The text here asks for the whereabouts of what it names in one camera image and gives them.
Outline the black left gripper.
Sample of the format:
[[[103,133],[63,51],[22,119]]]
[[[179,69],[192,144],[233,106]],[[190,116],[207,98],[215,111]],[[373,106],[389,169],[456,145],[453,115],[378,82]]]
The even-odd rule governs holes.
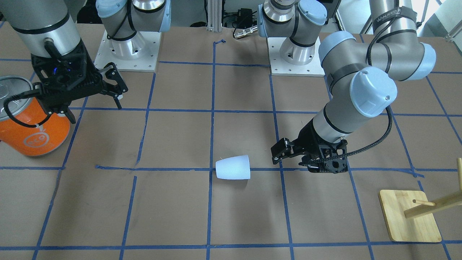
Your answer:
[[[285,158],[292,158],[299,155],[306,155],[307,148],[315,142],[326,140],[322,139],[315,131],[312,121],[307,123],[300,130],[298,138],[292,142],[287,138],[280,139],[274,146],[271,147],[272,162],[277,164]]]

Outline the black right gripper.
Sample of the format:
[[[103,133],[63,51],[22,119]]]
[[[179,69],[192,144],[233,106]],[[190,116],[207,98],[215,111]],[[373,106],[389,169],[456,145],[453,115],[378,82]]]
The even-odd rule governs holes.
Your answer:
[[[98,70],[81,40],[76,48],[58,59],[31,54],[36,75],[41,81],[37,96],[42,105],[68,105],[73,100],[102,94],[114,98],[117,109],[122,110],[120,99],[128,91],[125,81],[113,62]],[[76,124],[71,110],[65,112],[71,124]]]

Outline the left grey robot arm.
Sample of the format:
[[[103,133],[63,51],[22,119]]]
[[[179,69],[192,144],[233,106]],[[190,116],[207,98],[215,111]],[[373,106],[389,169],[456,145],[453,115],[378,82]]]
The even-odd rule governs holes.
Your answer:
[[[334,32],[320,43],[318,54],[332,99],[295,140],[280,139],[271,148],[272,162],[301,155],[310,172],[346,172],[347,157],[381,143],[392,128],[391,103],[396,81],[419,80],[434,68],[437,55],[417,37],[417,13],[409,0],[371,0],[374,38],[359,43],[347,31]],[[311,61],[327,16],[316,0],[266,0],[259,5],[259,35],[286,38],[283,58],[291,64]],[[347,137],[386,110],[384,135],[361,149],[347,152]]]

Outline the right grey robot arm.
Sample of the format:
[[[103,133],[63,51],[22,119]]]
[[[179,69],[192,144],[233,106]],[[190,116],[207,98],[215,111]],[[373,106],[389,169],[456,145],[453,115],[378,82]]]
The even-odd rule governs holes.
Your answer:
[[[119,60],[147,56],[142,31],[162,33],[170,29],[170,0],[97,0],[96,9]],[[75,124],[68,110],[72,101],[102,94],[111,96],[117,108],[128,91],[117,64],[108,62],[98,69],[63,0],[2,0],[1,12],[22,39],[40,81],[26,91],[2,101],[6,118],[26,128],[36,128],[51,116],[64,115]],[[19,120],[9,107],[14,101],[36,98],[46,117],[29,124]]]

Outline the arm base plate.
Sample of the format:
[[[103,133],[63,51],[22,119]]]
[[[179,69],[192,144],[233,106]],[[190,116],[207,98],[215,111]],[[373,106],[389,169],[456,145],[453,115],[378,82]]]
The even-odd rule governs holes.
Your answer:
[[[113,62],[121,72],[155,72],[162,33],[139,31],[126,41],[109,40],[104,32],[94,65]]]
[[[313,46],[300,47],[289,38],[267,38],[272,75],[323,77],[325,72],[319,58],[319,38]]]

